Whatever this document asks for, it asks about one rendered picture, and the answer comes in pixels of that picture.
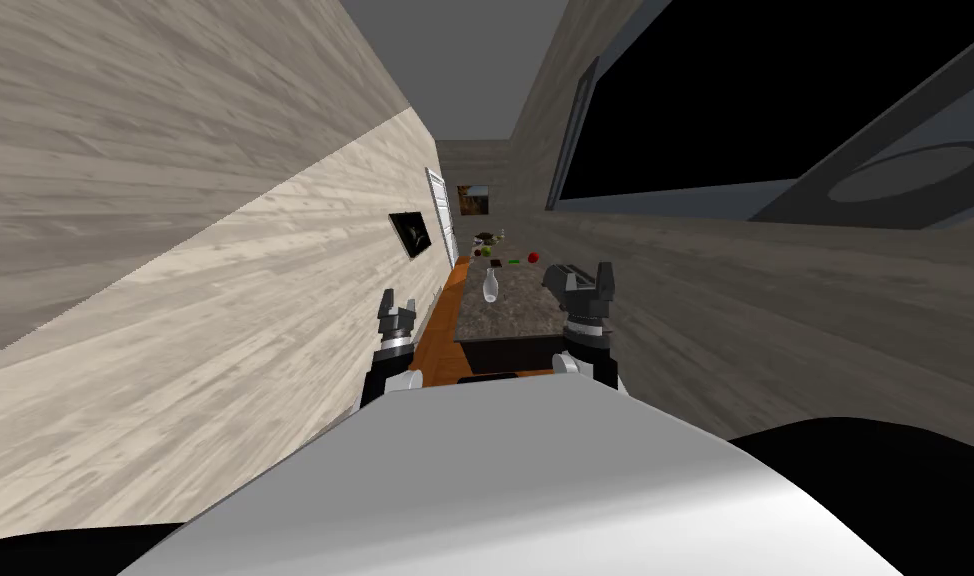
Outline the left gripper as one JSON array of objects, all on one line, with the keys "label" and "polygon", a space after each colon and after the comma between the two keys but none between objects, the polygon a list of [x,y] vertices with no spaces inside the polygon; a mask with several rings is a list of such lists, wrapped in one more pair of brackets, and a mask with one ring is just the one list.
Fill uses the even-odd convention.
[{"label": "left gripper", "polygon": [[395,305],[394,290],[387,288],[381,298],[378,312],[378,333],[383,344],[410,344],[416,320],[416,300],[410,298],[403,308]]}]

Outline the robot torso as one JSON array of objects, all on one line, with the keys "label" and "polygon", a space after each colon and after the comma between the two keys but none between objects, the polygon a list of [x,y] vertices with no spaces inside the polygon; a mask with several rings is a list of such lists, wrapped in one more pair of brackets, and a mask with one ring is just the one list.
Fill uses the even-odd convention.
[{"label": "robot torso", "polygon": [[732,444],[579,374],[392,390],[120,576],[901,576]]}]

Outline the large dark window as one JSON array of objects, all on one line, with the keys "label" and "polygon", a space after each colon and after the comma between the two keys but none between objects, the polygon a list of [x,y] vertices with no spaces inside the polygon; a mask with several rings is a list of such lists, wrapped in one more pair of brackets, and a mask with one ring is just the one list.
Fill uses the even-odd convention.
[{"label": "large dark window", "polygon": [[974,43],[974,0],[643,0],[576,88],[546,206],[787,187]]}]

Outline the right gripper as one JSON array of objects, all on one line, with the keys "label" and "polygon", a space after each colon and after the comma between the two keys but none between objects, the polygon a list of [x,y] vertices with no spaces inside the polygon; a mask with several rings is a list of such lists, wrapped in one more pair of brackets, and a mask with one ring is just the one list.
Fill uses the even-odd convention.
[{"label": "right gripper", "polygon": [[598,263],[596,279],[575,265],[548,265],[542,286],[553,295],[562,295],[561,306],[574,322],[607,320],[610,317],[615,295],[612,262]]}]

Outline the white door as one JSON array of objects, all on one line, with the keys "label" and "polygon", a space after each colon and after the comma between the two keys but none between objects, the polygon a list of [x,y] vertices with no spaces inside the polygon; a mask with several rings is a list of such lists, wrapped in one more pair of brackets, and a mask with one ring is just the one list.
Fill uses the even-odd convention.
[{"label": "white door", "polygon": [[431,197],[435,205],[448,262],[450,268],[454,268],[457,263],[458,253],[446,183],[440,175],[431,170],[429,167],[426,167],[425,171]]}]

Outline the dark panel with grey oval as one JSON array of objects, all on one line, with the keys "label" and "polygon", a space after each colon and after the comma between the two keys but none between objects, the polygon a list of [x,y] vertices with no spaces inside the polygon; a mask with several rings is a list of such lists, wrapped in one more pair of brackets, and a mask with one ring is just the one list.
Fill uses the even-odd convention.
[{"label": "dark panel with grey oval", "polygon": [[751,219],[921,230],[971,216],[974,42]]}]

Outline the black framed wall picture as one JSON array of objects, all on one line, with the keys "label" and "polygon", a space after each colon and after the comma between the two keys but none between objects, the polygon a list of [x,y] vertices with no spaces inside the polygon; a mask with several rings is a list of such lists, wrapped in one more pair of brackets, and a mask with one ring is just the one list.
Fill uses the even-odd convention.
[{"label": "black framed wall picture", "polygon": [[390,213],[389,218],[409,259],[414,259],[432,245],[421,212]]}]

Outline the dark stone top table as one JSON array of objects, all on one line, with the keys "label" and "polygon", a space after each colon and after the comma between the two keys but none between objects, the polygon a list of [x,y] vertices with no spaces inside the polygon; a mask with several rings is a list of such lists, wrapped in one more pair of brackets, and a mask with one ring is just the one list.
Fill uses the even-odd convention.
[{"label": "dark stone top table", "polygon": [[512,250],[497,250],[499,295],[484,301],[482,283],[490,258],[473,258],[468,266],[453,341],[474,374],[535,372],[552,369],[552,358],[564,351],[566,313],[542,286],[541,264],[520,261]]}]

